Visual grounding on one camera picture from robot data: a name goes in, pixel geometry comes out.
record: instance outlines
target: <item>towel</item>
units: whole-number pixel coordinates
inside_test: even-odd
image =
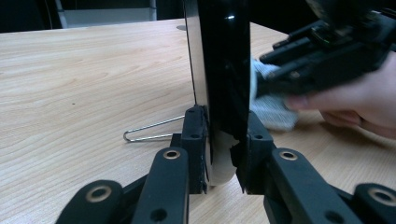
[[[256,113],[265,128],[283,132],[291,131],[297,122],[298,113],[289,110],[284,105],[283,95],[268,94],[256,98],[257,76],[265,78],[279,67],[253,59],[250,66],[250,110]]]

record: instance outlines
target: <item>wooden table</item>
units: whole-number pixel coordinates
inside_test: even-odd
[[[193,106],[183,20],[0,35],[0,221],[53,223],[81,187],[123,186],[145,175],[168,141],[126,144],[122,134]],[[285,35],[251,24],[254,57]],[[177,133],[181,122],[156,133]],[[396,189],[396,142],[332,127],[304,112],[279,147],[305,154],[330,184]],[[263,223],[262,196],[236,178],[191,196],[191,223]]]

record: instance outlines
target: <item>metal hook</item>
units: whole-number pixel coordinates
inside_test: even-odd
[[[126,131],[124,133],[124,135],[123,135],[123,138],[124,138],[125,141],[127,141],[129,143],[132,143],[132,142],[141,142],[141,141],[146,141],[146,140],[150,140],[150,139],[164,138],[164,137],[172,136],[172,133],[166,133],[166,134],[152,135],[152,136],[146,136],[146,137],[139,137],[139,138],[130,139],[126,135],[128,133],[136,133],[136,132],[139,132],[139,131],[142,131],[142,130],[145,130],[145,129],[149,129],[149,128],[152,128],[152,127],[156,127],[156,126],[159,126],[159,125],[163,125],[165,123],[169,123],[169,122],[172,122],[172,121],[175,121],[175,120],[178,120],[178,119],[184,119],[184,116],[180,116],[180,117],[177,117],[177,118],[174,118],[174,119],[167,119],[167,120],[164,120],[164,121],[161,121],[161,122],[158,122],[158,123],[150,124],[148,126],[144,126],[144,127],[141,127],[141,128],[137,128],[137,129],[132,129],[132,130]]]

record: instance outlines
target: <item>human hand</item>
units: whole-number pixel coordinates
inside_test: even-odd
[[[330,124],[359,126],[396,139],[396,53],[390,52],[381,68],[346,85],[302,96],[290,96],[293,110],[320,111]]]

